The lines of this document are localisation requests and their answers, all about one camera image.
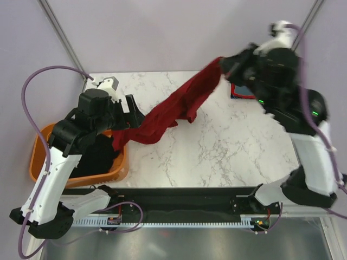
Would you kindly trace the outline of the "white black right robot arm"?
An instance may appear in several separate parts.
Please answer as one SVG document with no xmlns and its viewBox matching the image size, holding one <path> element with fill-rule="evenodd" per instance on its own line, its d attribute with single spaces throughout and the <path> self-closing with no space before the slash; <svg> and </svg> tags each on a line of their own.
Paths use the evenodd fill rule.
<svg viewBox="0 0 347 260">
<path fill-rule="evenodd" d="M 248 197 L 249 209 L 261 213 L 268 205 L 290 201 L 329 209 L 346 175 L 334 170 L 330 158 L 329 115 L 323 96 L 298 83 L 301 60 L 290 47 L 256 53 L 251 44 L 220 66 L 227 81 L 247 87 L 265 113 L 289 134 L 299 167 L 284 178 L 258 185 Z"/>
</svg>

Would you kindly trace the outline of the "dark red t shirt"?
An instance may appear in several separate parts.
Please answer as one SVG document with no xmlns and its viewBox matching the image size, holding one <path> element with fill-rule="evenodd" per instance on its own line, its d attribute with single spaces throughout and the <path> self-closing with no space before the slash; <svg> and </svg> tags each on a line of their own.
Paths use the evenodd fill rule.
<svg viewBox="0 0 347 260">
<path fill-rule="evenodd" d="M 138 128 L 113 131 L 114 150 L 122 149 L 129 141 L 144 145 L 157 143 L 168 128 L 176 127 L 177 120 L 192 123 L 197 110 L 220 83 L 222 69 L 218 57 L 154 107 Z"/>
</svg>

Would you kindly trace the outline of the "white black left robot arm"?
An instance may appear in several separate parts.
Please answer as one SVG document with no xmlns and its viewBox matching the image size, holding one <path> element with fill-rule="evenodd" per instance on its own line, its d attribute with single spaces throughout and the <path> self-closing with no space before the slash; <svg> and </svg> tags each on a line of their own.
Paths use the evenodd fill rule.
<svg viewBox="0 0 347 260">
<path fill-rule="evenodd" d="M 88 89 L 80 94 L 78 106 L 56 123 L 46 140 L 47 155 L 38 180 L 22 207 L 13 209 L 10 218 L 38 239 L 59 239 L 73 222 L 105 210 L 115 212 L 119 200 L 109 187 L 101 185 L 89 194 L 61 202 L 66 183 L 86 149 L 106 130 L 138 128 L 144 114 L 133 95 L 126 95 L 129 112 L 121 100 L 114 101 L 102 89 Z"/>
</svg>

